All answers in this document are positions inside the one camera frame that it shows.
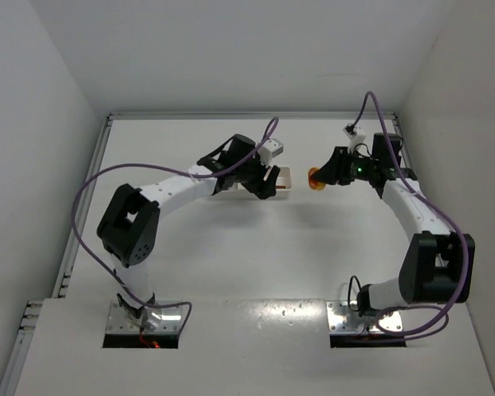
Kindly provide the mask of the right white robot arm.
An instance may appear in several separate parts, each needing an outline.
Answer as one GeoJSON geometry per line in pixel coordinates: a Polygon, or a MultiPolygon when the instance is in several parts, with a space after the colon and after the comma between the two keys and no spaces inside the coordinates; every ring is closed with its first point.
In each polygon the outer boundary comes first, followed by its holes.
{"type": "Polygon", "coordinates": [[[368,182],[394,212],[409,241],[398,276],[383,283],[364,285],[357,294],[360,316],[414,304],[446,304],[468,300],[474,266],[475,241],[458,235],[417,198],[417,176],[401,163],[403,139],[396,134],[374,136],[372,153],[363,156],[356,147],[337,146],[321,167],[309,170],[309,185],[346,186],[368,182]]]}

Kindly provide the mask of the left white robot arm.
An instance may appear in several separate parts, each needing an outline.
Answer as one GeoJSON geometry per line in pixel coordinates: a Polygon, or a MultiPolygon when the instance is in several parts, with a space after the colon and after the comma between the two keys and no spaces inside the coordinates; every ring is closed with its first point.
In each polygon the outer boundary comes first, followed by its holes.
{"type": "Polygon", "coordinates": [[[235,134],[200,158],[187,172],[148,186],[119,186],[97,227],[97,236],[115,264],[125,288],[117,299],[126,313],[140,319],[145,304],[154,304],[146,259],[153,251],[160,219],[200,198],[227,191],[234,184],[260,200],[276,195],[280,168],[271,160],[284,152],[284,144],[268,139],[260,148],[235,134]]]}

